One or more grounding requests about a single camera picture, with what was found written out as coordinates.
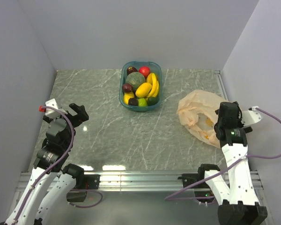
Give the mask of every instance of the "teal bin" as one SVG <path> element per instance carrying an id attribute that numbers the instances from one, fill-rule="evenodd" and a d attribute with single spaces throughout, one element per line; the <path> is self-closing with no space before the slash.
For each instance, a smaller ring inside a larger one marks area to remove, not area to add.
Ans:
<path id="1" fill-rule="evenodd" d="M 139 70 L 141 67 L 149 67 L 151 70 L 151 73 L 155 73 L 157 75 L 157 79 L 159 82 L 159 93 L 158 93 L 158 98 L 159 101 L 155 105 L 151 106 L 133 106 L 133 105 L 126 105 L 124 103 L 124 93 L 122 91 L 122 85 L 126 82 L 127 78 L 127 68 L 128 67 L 135 67 L 137 70 Z M 154 110 L 157 108 L 161 102 L 162 102 L 162 97 L 163 97 L 163 76 L 161 72 L 161 68 L 159 65 L 157 65 L 154 62 L 128 62 L 123 66 L 122 69 L 122 76 L 121 76 L 121 82 L 120 82 L 120 91 L 119 91 L 119 100 L 120 103 L 127 109 L 133 110 L 133 111 L 150 111 Z"/>

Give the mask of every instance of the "gray marble surface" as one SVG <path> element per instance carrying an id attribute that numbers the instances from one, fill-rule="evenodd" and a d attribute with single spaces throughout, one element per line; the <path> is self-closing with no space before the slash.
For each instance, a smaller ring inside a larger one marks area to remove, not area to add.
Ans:
<path id="1" fill-rule="evenodd" d="M 76 128 L 67 163 L 134 171 L 197 169 L 202 163 L 225 167 L 222 151 L 193 137 L 176 114 L 179 100 L 195 89 L 220 95 L 213 70 L 164 69 L 163 102 L 150 112 L 129 111 L 120 104 L 120 77 L 120 69 L 58 71 L 51 98 L 65 110 L 73 102 L 85 105 L 89 114 Z M 30 169 L 47 128 L 43 122 Z"/>

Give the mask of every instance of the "fruit basket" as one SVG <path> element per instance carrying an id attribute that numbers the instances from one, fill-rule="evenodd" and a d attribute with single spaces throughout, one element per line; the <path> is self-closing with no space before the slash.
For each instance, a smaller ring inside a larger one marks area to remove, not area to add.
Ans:
<path id="1" fill-rule="evenodd" d="M 154 110 L 162 102 L 162 80 L 161 68 L 156 63 L 136 61 L 126 63 L 122 69 L 120 82 L 120 103 L 133 111 Z"/>

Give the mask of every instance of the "plastic bag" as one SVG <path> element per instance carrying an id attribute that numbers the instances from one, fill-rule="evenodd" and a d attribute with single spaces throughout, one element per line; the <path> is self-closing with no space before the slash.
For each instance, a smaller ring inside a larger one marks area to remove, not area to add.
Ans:
<path id="1" fill-rule="evenodd" d="M 226 100 L 214 93 L 204 90 L 194 90 L 179 101 L 177 114 L 180 123 L 199 140 L 220 147 L 215 136 L 214 125 L 218 116 L 215 110 Z"/>

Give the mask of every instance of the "white wall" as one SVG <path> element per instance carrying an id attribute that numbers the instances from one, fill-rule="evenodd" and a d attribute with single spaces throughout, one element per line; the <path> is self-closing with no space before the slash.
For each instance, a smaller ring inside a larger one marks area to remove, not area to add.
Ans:
<path id="1" fill-rule="evenodd" d="M 56 69 L 222 69 L 258 0 L 18 0 Z"/>
<path id="2" fill-rule="evenodd" d="M 259 105 L 281 119 L 281 0 L 260 0 L 224 67 L 230 100 Z M 253 127 L 250 153 L 281 152 L 281 125 L 269 117 Z M 281 225 L 281 159 L 252 160 L 277 225 Z"/>
<path id="3" fill-rule="evenodd" d="M 0 0 L 0 222 L 34 150 L 55 70 L 17 1 Z"/>

